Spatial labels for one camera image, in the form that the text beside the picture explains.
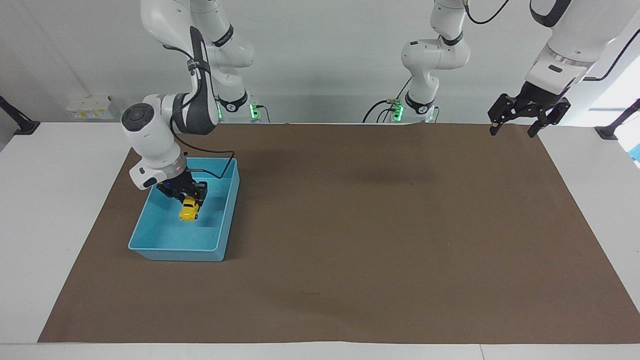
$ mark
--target white robotic arm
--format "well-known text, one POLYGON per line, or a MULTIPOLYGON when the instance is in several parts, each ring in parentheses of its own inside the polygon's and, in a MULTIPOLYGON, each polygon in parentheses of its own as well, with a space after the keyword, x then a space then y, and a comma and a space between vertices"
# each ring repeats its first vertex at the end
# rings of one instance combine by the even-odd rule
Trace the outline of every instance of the white robotic arm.
POLYGON ((235 32, 218 0, 141 0, 141 15, 156 40, 188 57, 192 91, 149 95, 124 111, 125 135, 142 157, 129 174, 141 190, 157 185, 169 197, 202 205, 206 183, 194 182, 174 135, 209 134, 220 118, 255 118, 235 69, 251 65, 253 46, 235 32))
POLYGON ((529 129, 530 137, 558 124, 571 106, 565 93, 584 79, 607 45, 627 27, 640 10, 640 1, 531 0, 529 7, 534 19, 553 34, 520 94, 502 94, 489 110, 492 135, 518 117, 537 118, 529 129))
POLYGON ((402 63, 411 72, 412 82, 409 90, 401 94, 404 111, 398 120, 426 121, 440 86, 440 80, 431 72, 458 69, 469 61, 470 49, 462 32, 465 17, 463 0, 436 0, 431 12, 431 27, 440 36, 412 41, 404 46, 402 63))

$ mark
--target brown mat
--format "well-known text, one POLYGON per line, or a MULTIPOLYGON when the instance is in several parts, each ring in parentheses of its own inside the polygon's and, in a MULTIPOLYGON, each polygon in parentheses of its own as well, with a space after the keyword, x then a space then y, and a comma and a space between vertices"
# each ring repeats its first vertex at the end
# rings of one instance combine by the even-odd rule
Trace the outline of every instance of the brown mat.
POLYGON ((640 314, 525 127, 224 125, 186 138, 237 149, 226 260, 127 249, 147 196, 130 154, 40 341, 640 343, 640 314))

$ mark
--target blue tray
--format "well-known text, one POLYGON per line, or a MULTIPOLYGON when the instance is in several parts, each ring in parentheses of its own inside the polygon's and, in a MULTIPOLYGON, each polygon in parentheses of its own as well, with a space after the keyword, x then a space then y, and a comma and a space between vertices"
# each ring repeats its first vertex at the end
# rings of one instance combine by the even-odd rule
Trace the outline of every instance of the blue tray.
MULTIPOLYGON (((228 159, 189 158, 189 168, 203 168, 221 174, 228 159)), ((240 184, 236 159, 222 179, 194 172, 195 181, 206 181, 207 198, 200 208, 198 220, 178 219, 182 204, 164 196, 155 186, 149 192, 145 207, 133 231, 129 248, 149 260, 222 261, 227 249, 231 218, 240 184)))
POLYGON ((633 160, 640 161, 640 143, 629 151, 629 155, 631 155, 633 160))

